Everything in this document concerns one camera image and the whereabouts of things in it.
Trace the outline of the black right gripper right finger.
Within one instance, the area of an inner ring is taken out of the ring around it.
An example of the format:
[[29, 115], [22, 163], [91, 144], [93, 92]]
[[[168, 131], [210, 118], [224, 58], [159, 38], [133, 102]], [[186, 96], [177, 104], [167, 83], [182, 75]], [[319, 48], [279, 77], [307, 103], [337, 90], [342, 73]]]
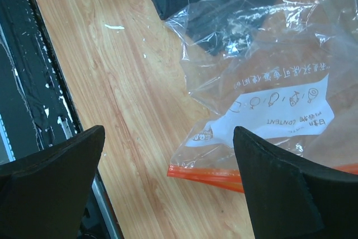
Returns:
[[356, 238], [357, 176], [279, 148], [244, 127], [233, 145], [255, 238]]

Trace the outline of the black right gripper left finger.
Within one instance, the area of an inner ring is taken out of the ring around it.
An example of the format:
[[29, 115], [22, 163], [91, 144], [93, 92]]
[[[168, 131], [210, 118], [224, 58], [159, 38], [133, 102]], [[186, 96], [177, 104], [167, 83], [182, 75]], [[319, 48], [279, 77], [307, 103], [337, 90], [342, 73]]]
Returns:
[[1, 166], [1, 238], [76, 238], [105, 128]]

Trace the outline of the clear zip top bag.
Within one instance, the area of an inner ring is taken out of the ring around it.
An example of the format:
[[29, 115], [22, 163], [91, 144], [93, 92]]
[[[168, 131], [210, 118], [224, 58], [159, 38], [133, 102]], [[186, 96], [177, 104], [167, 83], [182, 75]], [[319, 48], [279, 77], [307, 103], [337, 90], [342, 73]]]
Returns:
[[293, 154], [357, 173], [357, 0], [255, 0], [229, 18], [245, 35], [217, 55], [184, 31], [189, 95], [211, 111], [167, 175], [242, 191], [233, 132], [242, 126]]

